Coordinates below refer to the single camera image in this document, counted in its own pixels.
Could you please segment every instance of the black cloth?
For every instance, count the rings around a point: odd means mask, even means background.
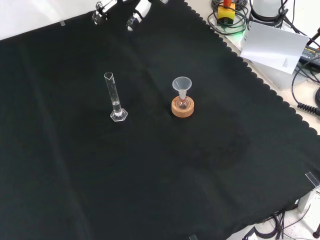
[[[199,15],[154,1],[129,33],[134,7],[0,42],[0,239],[225,240],[320,177],[316,131]],[[180,76],[186,119],[171,113]]]

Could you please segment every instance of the black cable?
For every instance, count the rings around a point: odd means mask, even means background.
[[[250,7],[251,7],[251,15],[259,20],[259,21],[263,21],[263,22],[266,22],[266,23],[274,23],[274,22],[278,22],[278,21],[283,21],[288,10],[285,10],[285,4],[287,3],[288,0],[285,0],[283,2],[283,0],[281,0],[281,7],[279,8],[279,11],[278,11],[278,15],[277,16],[273,16],[273,17],[267,17],[267,16],[262,16],[262,15],[259,15],[258,13],[256,13],[256,11],[254,10],[254,7],[253,7],[253,4],[252,4],[252,1],[249,0],[249,3],[250,3]]]
[[[306,67],[309,63],[317,60],[317,59],[320,59],[320,56],[318,57],[315,57],[309,61],[307,61],[301,68],[304,68]],[[302,109],[302,110],[305,110],[306,112],[309,112],[311,114],[316,114],[318,116],[320,116],[320,108],[318,107],[314,107],[314,106],[310,106],[310,105],[306,105],[306,104],[303,104],[301,102],[298,102],[296,96],[295,96],[295,93],[294,93],[294,84],[295,84],[295,80],[296,80],[296,77],[297,75],[299,74],[299,72],[301,71],[300,67],[299,67],[299,70],[295,73],[294,77],[293,77],[293,80],[292,80],[292,84],[291,84],[291,93],[292,93],[292,96],[293,96],[293,99],[296,101],[296,103],[298,104],[298,108]]]
[[[303,69],[302,67],[300,67],[299,65],[296,66],[299,70],[299,73],[300,71],[304,74],[304,77],[310,79],[311,81],[313,81],[314,83],[316,84],[320,84],[320,81],[318,80],[318,78],[316,77],[315,79],[313,79],[312,77],[310,77]]]
[[[240,12],[240,10],[237,10],[237,9],[233,9],[231,7],[228,7],[228,6],[224,6],[223,2],[219,3],[219,4],[215,4],[213,6],[213,12],[208,16],[207,18],[207,21],[208,21],[208,24],[210,25],[210,27],[212,29],[214,29],[217,33],[221,34],[221,35],[225,35],[225,36],[229,36],[229,35],[235,35],[235,34],[239,34],[239,33],[243,33],[245,30],[246,30],[246,26],[248,24],[248,18],[247,18],[247,14],[249,12],[249,9],[245,6],[245,5],[241,5],[237,2],[234,2],[235,3],[235,6],[237,8],[237,6],[240,7],[240,9],[242,10],[243,13]],[[240,16],[240,20],[237,21],[236,23],[232,23],[232,24],[227,24],[227,23],[224,23],[222,21],[220,21],[216,15],[216,12],[218,11],[218,7],[221,6],[221,7],[224,7],[225,9],[231,9],[233,11],[235,11],[235,15],[237,16]],[[214,26],[211,22],[210,22],[210,17],[211,16],[214,16],[214,18],[216,19],[216,22],[218,24],[221,24],[222,27],[225,27],[225,28],[232,28],[232,29],[237,29],[237,28],[241,28],[241,30],[239,31],[234,31],[234,32],[221,32],[216,26]]]
[[[317,76],[315,75],[315,73],[314,73],[314,71],[312,70],[312,67],[311,67],[311,66],[310,66],[310,68],[309,68],[309,71],[310,71],[311,75],[314,77],[314,79],[315,79],[318,83],[320,83],[319,79],[318,79]]]
[[[307,215],[307,213],[310,210],[310,207],[311,207],[311,204],[309,205],[309,208],[304,213],[304,215],[298,221],[296,221],[296,222],[294,222],[294,223],[292,223],[292,224],[290,224],[290,225],[288,225],[286,227],[285,227],[286,212],[296,209],[297,208],[297,204],[295,204],[293,207],[285,208],[282,211],[278,211],[278,212],[274,213],[271,217],[267,218],[266,220],[257,223],[257,224],[265,223],[265,222],[267,222],[267,221],[269,221],[271,219],[274,219],[275,226],[274,226],[274,230],[272,232],[270,232],[270,233],[261,233],[256,228],[254,228],[254,232],[258,237],[263,238],[263,239],[270,239],[270,238],[273,238],[274,236],[276,236],[275,239],[279,240],[280,237],[283,239],[284,235],[288,236],[289,238],[292,238],[289,235],[285,234],[285,229],[288,228],[288,227],[291,227],[292,225],[295,225],[298,222],[300,222]]]
[[[299,103],[298,100],[296,99],[296,96],[295,96],[295,93],[294,93],[294,84],[295,84],[296,77],[297,77],[297,75],[299,74],[299,72],[302,70],[302,68],[304,68],[304,67],[307,66],[309,63],[311,63],[311,62],[313,62],[313,61],[315,61],[315,60],[317,60],[317,59],[320,59],[320,56],[315,57],[315,58],[307,61],[302,67],[299,67],[299,66],[298,66],[299,70],[295,73],[295,75],[294,75],[294,77],[293,77],[292,84],[291,84],[291,93],[292,93],[293,99],[296,101],[297,104],[300,104],[300,103]]]
[[[302,31],[300,31],[298,28],[296,28],[290,21],[289,19],[285,16],[283,21],[285,21],[297,34],[302,34],[304,36],[307,36],[305,33],[303,33]],[[312,38],[308,37],[309,40],[311,42],[313,42],[314,44],[316,44],[319,48],[320,48],[320,44],[318,44],[315,40],[313,40]]]
[[[296,0],[293,0],[293,17],[292,17],[292,25],[294,24],[295,21],[295,11],[296,11]]]
[[[296,222],[294,222],[294,223],[286,226],[285,228],[283,228],[283,230],[286,229],[286,228],[288,228],[288,227],[291,227],[292,225],[295,225],[295,224],[298,223],[298,222],[300,222],[300,221],[307,215],[307,213],[309,212],[310,207],[311,207],[311,204],[309,205],[308,210],[305,212],[305,214],[304,214],[298,221],[296,221]]]
[[[278,218],[277,218],[277,216],[275,214],[272,215],[272,218],[274,219],[274,222],[275,222],[275,227],[274,227],[274,230],[272,232],[270,232],[270,233],[261,233],[256,229],[256,227],[254,227],[254,233],[258,237],[260,237],[262,239],[271,239],[278,233],[279,220],[278,220]]]

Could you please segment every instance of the white paper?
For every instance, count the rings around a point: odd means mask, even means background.
[[[309,38],[252,21],[249,29],[240,56],[292,74]]]

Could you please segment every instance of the glass graduated cylinder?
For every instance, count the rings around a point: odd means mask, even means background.
[[[122,108],[120,105],[120,100],[116,88],[116,83],[115,83],[115,78],[112,72],[106,72],[104,74],[105,82],[109,90],[109,95],[112,103],[112,107],[114,110],[114,114],[116,116],[121,116],[122,113]]]

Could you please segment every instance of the cork flask stand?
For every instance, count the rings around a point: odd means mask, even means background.
[[[179,96],[175,97],[171,102],[171,111],[178,118],[187,118],[191,116],[195,109],[195,102],[187,96],[187,90],[192,86],[189,78],[181,76],[172,82],[173,88],[179,92]]]
[[[176,106],[178,98],[179,96],[175,97],[171,102],[172,113],[178,118],[187,118],[191,116],[191,114],[194,113],[194,109],[195,109],[195,102],[193,101],[193,99],[191,97],[188,97],[190,100],[190,106],[188,108],[181,109]]]

